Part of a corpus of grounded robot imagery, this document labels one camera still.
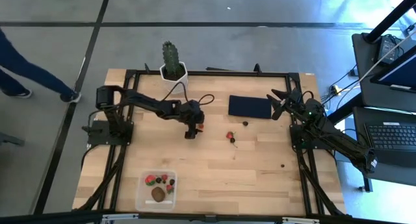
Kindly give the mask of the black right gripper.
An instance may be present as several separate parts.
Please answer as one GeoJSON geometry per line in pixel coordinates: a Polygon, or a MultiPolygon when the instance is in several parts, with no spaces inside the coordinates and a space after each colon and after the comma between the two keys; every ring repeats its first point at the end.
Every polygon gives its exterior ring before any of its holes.
{"type": "Polygon", "coordinates": [[[280,100],[277,100],[271,95],[266,95],[268,100],[273,105],[279,105],[281,103],[284,110],[288,113],[303,113],[306,110],[305,104],[303,104],[302,93],[298,90],[292,92],[283,92],[275,89],[271,89],[272,93],[276,95],[280,100]]]}

